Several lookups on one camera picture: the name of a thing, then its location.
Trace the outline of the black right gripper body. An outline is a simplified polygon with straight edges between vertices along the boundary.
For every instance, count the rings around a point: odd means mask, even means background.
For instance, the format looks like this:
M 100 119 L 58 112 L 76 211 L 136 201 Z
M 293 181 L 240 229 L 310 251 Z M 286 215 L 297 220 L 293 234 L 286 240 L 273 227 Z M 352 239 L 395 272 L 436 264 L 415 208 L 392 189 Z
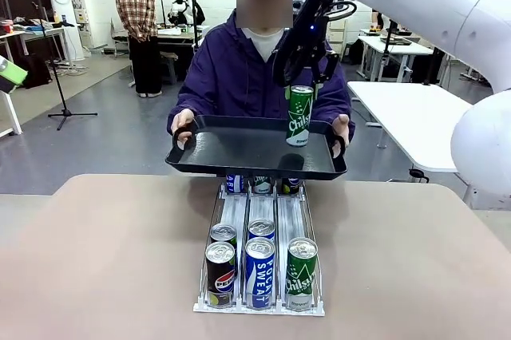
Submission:
M 326 54 L 325 37 L 322 30 L 308 30 L 296 49 L 297 61 L 321 60 Z

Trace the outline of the person's left hand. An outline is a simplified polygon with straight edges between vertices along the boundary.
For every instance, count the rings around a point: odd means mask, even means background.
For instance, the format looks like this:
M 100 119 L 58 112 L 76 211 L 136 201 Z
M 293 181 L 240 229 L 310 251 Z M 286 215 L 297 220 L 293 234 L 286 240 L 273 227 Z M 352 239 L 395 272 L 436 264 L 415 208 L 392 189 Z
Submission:
M 344 141 L 344 148 L 347 148 L 350 143 L 349 138 L 349 127 L 350 118 L 346 114 L 339 114 L 333 121 L 332 121 L 332 129 L 336 136 L 342 137 Z

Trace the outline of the person's right hand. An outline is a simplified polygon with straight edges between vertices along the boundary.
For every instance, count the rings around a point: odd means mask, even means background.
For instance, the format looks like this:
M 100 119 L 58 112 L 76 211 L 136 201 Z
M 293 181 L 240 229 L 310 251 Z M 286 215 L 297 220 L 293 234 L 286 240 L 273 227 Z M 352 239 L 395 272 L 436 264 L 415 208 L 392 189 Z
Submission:
M 194 116 L 194 112 L 191 109 L 182 109 L 172 120 L 171 133 L 173 137 L 177 138 L 179 148 L 184 148 L 187 141 L 192 137 L 192 133 L 189 131 L 183 131 L 176 134 L 176 131 L 179 128 L 189 126 L 194 121 Z

